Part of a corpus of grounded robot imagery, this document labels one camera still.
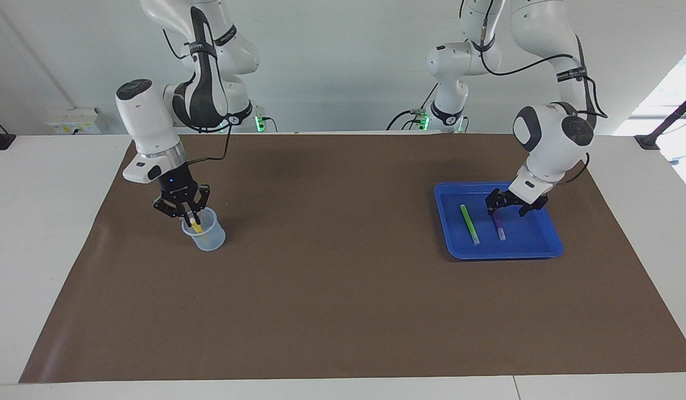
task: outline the blue plastic tray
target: blue plastic tray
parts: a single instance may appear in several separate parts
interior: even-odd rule
[[[485,198],[494,189],[507,190],[510,182],[459,182],[434,188],[439,216],[449,252],[459,260],[527,260],[563,255],[563,243],[548,211],[532,211],[521,218],[519,207],[498,210],[506,241],[498,238],[493,218],[488,215]],[[465,204],[474,221],[480,244],[475,246],[460,212]]]

